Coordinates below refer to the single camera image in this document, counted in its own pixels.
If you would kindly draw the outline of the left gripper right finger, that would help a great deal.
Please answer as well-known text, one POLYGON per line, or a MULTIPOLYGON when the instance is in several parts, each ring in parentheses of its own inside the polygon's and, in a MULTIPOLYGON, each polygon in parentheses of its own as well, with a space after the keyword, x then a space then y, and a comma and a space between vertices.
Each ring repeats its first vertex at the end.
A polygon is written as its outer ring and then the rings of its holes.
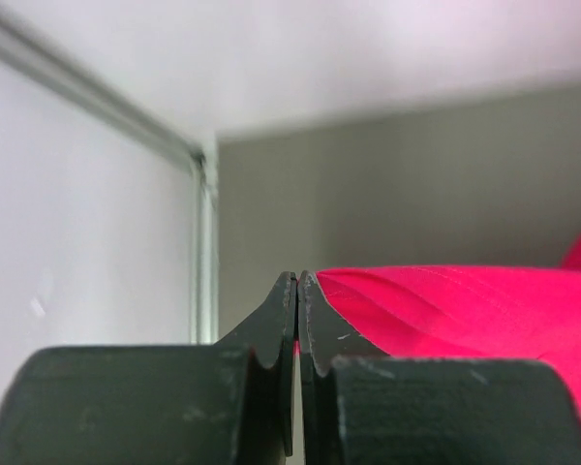
POLYGON ((545 363, 388 356, 310 271, 297 324, 309 464, 581 464, 580 413, 545 363))

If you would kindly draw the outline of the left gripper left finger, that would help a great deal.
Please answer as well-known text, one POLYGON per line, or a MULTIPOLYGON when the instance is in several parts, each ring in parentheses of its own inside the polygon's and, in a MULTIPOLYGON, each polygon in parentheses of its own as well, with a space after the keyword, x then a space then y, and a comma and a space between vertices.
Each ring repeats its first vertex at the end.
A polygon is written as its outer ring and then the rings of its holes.
POLYGON ((29 357, 0 403, 0 464, 282 464, 292 453, 297 280, 210 345, 29 357))

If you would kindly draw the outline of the pink t shirt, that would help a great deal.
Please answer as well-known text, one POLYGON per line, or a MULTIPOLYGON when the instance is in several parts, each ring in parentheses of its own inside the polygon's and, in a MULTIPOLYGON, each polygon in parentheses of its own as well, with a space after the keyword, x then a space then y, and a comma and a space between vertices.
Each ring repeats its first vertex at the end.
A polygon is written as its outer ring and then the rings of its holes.
POLYGON ((396 265, 317 272, 325 301, 391 356, 549 363, 581 413, 581 236, 557 268, 396 265))

